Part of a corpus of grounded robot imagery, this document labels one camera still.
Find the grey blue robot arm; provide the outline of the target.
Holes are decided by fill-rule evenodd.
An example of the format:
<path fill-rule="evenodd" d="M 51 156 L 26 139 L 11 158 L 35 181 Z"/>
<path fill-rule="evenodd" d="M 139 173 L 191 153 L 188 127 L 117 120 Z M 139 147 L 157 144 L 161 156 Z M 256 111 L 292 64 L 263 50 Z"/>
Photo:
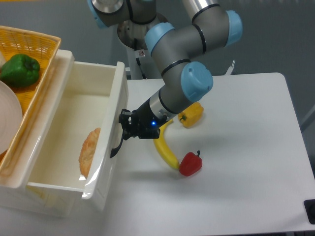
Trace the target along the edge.
<path fill-rule="evenodd" d="M 185 0 L 191 24 L 175 29 L 158 18 L 154 0 L 90 0 L 88 6 L 100 27 L 126 23 L 127 45 L 146 49 L 164 86 L 134 111 L 122 110 L 122 138 L 155 139 L 167 121 L 199 101 L 213 86 L 211 72 L 194 60 L 211 50 L 240 40 L 243 24 L 217 0 Z"/>

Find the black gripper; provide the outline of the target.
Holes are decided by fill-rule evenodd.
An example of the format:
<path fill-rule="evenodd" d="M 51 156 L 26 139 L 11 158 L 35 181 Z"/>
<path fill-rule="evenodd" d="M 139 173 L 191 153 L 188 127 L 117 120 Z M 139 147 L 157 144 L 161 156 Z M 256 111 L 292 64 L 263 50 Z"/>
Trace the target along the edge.
<path fill-rule="evenodd" d="M 160 127 L 170 120 L 170 113 L 159 98 L 150 98 L 138 109 L 122 109 L 119 123 L 123 129 L 123 139 L 131 137 L 140 139 L 157 139 Z"/>

